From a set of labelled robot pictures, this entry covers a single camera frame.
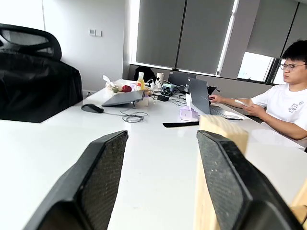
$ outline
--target laptop keyboard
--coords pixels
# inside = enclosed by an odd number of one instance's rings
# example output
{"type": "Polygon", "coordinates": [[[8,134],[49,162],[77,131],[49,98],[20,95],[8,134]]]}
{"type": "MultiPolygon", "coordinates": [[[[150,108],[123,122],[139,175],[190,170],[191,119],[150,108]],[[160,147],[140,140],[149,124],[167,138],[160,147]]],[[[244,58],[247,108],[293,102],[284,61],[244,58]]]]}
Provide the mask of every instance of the laptop keyboard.
{"type": "Polygon", "coordinates": [[[216,115],[216,116],[226,117],[224,114],[217,112],[215,109],[212,109],[212,107],[210,107],[210,114],[216,115]]]}

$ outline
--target laptop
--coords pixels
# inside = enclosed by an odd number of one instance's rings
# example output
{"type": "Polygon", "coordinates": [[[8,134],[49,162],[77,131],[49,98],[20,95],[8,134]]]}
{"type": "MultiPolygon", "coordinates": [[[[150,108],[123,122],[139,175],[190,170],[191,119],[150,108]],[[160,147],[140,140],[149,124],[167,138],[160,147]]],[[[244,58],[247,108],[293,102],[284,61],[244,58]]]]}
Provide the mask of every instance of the laptop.
{"type": "Polygon", "coordinates": [[[104,107],[108,106],[115,106],[120,104],[129,104],[129,103],[136,103],[143,100],[145,95],[144,90],[140,91],[133,91],[133,92],[126,92],[126,93],[118,93],[107,100],[105,103],[102,104],[104,107]]]}
{"type": "Polygon", "coordinates": [[[188,78],[196,78],[196,74],[184,73],[178,71],[172,71],[169,73],[168,81],[173,85],[184,85],[189,84],[188,78]]]}
{"type": "Polygon", "coordinates": [[[241,119],[236,115],[229,115],[229,111],[219,106],[210,105],[208,95],[208,84],[204,80],[189,78],[189,92],[191,93],[192,103],[205,114],[222,116],[228,119],[241,119]]]}

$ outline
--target hand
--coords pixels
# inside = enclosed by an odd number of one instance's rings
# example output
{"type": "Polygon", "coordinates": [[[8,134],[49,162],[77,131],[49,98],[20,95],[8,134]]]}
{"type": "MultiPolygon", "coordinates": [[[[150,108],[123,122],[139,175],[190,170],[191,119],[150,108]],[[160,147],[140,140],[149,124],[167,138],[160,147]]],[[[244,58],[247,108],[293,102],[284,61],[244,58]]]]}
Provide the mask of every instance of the hand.
{"type": "Polygon", "coordinates": [[[209,100],[212,103],[222,103],[223,102],[223,97],[220,95],[209,95],[209,100]]]}
{"type": "Polygon", "coordinates": [[[257,104],[252,104],[249,107],[243,106],[242,109],[248,112],[249,115],[259,117],[260,119],[262,119],[262,117],[267,114],[265,110],[257,104]]]}

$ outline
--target light switch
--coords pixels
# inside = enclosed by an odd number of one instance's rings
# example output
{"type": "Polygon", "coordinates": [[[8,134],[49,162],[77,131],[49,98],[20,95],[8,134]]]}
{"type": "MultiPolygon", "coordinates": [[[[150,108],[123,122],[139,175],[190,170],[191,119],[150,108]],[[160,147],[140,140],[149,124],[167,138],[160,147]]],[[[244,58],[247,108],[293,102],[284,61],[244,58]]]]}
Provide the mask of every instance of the light switch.
{"type": "Polygon", "coordinates": [[[96,30],[90,29],[90,36],[96,36],[96,30]]]}
{"type": "Polygon", "coordinates": [[[102,30],[96,31],[96,36],[97,37],[102,37],[102,30]]]}

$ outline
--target man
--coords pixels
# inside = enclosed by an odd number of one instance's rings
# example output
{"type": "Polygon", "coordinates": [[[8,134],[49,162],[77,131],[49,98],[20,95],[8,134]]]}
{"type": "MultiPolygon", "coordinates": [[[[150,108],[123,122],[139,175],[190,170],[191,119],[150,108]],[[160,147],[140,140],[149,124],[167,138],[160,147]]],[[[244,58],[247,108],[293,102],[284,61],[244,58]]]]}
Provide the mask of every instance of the man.
{"type": "Polygon", "coordinates": [[[257,116],[279,133],[307,146],[307,41],[294,42],[283,54],[283,80],[286,84],[273,86],[251,99],[238,99],[249,106],[236,103],[232,98],[210,96],[213,103],[225,103],[242,108],[257,116]]]}

